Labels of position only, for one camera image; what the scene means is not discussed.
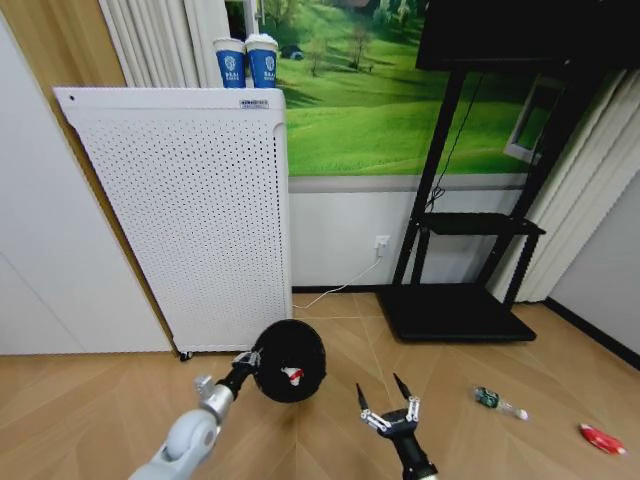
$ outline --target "blue paper cup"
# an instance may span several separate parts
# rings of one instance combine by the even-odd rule
[[[244,88],[244,42],[235,38],[213,41],[224,88]]]
[[[275,88],[278,42],[268,35],[252,35],[247,39],[245,45],[249,56],[253,86],[255,88]]]

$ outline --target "baseboard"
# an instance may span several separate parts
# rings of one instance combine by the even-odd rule
[[[292,287],[293,293],[324,293],[334,288],[340,288],[342,285],[335,286],[309,286],[309,287]],[[340,290],[340,293],[362,293],[362,292],[377,292],[386,285],[349,285],[348,287]]]
[[[638,355],[636,352],[626,347],[610,335],[604,333],[595,325],[587,322],[584,318],[576,315],[574,312],[569,310],[561,303],[555,301],[553,298],[547,297],[547,299],[542,303],[549,309],[560,315],[562,318],[564,318],[571,325],[589,335],[611,353],[620,357],[636,370],[640,370],[640,355]]]

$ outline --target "wall poster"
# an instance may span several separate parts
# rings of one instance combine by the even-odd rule
[[[264,2],[261,30],[280,48],[290,175],[420,174],[448,76],[415,68],[425,0]],[[467,77],[445,154],[478,79]],[[533,95],[533,82],[532,75],[484,76],[448,174],[527,172],[522,152],[557,93]],[[533,97],[541,100],[523,109]]]

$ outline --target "cup logo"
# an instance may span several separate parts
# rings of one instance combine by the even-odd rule
[[[224,57],[224,64],[229,70],[233,71],[236,69],[236,59],[230,55]]]

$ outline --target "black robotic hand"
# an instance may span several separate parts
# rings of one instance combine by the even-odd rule
[[[414,432],[418,427],[418,412],[420,399],[411,395],[409,388],[394,373],[393,377],[398,384],[402,396],[409,402],[407,408],[377,415],[369,410],[360,385],[358,389],[358,403],[362,409],[360,418],[363,422],[375,429],[378,434],[393,442],[402,462],[403,480],[435,480],[438,470],[429,462],[427,455],[420,448]]]

